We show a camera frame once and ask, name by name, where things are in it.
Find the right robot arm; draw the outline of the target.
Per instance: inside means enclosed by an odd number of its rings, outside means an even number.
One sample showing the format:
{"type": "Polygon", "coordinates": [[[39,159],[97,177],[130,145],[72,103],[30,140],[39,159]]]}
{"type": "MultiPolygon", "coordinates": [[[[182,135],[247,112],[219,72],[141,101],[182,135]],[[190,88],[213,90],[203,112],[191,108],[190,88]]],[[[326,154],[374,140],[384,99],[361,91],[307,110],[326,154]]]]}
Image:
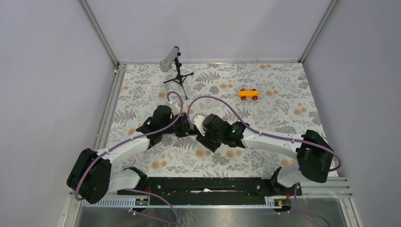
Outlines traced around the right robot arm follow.
{"type": "Polygon", "coordinates": [[[333,154],[327,151],[328,143],[313,130],[304,134],[251,130],[246,123],[229,124],[215,114],[197,115],[193,123],[199,130],[196,140],[212,152],[224,144],[231,148],[263,149],[294,159],[295,163],[277,169],[271,179],[271,188],[278,195],[299,182],[327,181],[333,154]]]}

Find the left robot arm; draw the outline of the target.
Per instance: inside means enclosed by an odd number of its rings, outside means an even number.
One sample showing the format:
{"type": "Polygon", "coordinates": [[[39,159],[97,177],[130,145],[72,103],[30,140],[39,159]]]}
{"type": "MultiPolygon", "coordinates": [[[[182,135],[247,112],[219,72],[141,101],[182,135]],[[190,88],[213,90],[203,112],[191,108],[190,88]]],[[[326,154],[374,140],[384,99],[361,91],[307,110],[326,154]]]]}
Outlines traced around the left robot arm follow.
{"type": "Polygon", "coordinates": [[[97,203],[106,194],[130,189],[142,194],[147,187],[147,176],[136,167],[115,170],[128,158],[142,153],[162,140],[163,135],[173,134],[178,138],[199,133],[195,125],[190,126],[186,113],[159,105],[153,115],[145,120],[131,135],[111,148],[93,151],[83,150],[69,174],[66,184],[79,199],[90,204],[97,203]]]}

